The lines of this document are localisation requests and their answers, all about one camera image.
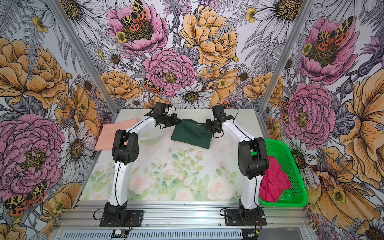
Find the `dark green t-shirt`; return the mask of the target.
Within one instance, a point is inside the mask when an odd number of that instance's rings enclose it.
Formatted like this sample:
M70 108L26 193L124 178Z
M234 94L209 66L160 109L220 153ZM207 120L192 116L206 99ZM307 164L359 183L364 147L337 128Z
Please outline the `dark green t-shirt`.
M206 124L192 119L183 119L175 126L171 140L209 149L213 133L206 131L205 127Z

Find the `green plastic laundry basket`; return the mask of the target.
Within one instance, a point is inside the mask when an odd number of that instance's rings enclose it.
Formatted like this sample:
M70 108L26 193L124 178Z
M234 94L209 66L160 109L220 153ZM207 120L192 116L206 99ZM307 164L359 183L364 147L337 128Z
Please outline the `green plastic laundry basket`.
M288 175L292 188L285 190L276 203L265 202L259 198L260 203L269 207L304 207L309 197L289 147L279 140L265 140L265 143L268 156L277 159L282 170Z

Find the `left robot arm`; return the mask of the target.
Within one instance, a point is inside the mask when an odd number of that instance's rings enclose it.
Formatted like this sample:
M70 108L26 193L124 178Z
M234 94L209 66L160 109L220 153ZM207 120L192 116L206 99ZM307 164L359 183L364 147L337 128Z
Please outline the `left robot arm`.
M105 204L100 227L139 227L143 211L127 211L127 191L133 162L139 156L139 136L160 126L173 127L181 123L172 104L156 103L155 108L131 128L117 130L112 157L115 162L114 180L109 200Z

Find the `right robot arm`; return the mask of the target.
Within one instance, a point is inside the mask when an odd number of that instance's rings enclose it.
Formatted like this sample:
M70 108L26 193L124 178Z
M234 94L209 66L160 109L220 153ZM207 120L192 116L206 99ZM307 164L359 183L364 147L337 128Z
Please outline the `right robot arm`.
M213 120L206 120L206 131L231 136L238 144L238 166L244 176L243 194L239 201L238 213L229 217L230 223L237 221L243 225L265 226L266 219L259 203L261 183L269 168L266 142L247 133L227 115L222 105L212 108Z

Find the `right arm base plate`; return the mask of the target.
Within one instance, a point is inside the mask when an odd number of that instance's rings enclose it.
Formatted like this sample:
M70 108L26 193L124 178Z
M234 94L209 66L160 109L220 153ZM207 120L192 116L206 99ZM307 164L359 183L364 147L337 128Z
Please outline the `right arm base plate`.
M226 226L266 226L267 219L262 209L259 209L255 217L242 220L238 210L221 209L220 215L225 218Z

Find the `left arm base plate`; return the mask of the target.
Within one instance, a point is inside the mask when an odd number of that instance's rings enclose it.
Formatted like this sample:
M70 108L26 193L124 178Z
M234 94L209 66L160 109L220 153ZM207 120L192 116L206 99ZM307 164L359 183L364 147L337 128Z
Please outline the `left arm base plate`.
M144 218L144 211L120 211L117 214L103 213L99 226L101 228L140 227Z

